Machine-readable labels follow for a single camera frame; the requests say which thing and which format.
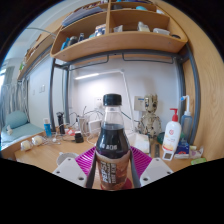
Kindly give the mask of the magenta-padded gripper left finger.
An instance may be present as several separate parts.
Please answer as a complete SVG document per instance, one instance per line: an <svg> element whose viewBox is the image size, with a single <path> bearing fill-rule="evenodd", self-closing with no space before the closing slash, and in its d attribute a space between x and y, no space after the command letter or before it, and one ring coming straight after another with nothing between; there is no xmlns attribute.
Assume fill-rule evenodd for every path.
<svg viewBox="0 0 224 224"><path fill-rule="evenodd" d="M53 173L78 186L93 187L96 169L95 147L80 155L76 153L59 153L57 168Z"/></svg>

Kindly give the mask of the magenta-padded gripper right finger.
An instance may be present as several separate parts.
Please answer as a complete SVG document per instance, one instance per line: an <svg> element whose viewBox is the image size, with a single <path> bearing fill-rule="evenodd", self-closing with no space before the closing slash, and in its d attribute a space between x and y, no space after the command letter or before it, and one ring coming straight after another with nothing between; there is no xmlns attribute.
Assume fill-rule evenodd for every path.
<svg viewBox="0 0 224 224"><path fill-rule="evenodd" d="M173 171L160 158L151 158L139 149L131 148L131 171L135 188L146 186Z"/></svg>

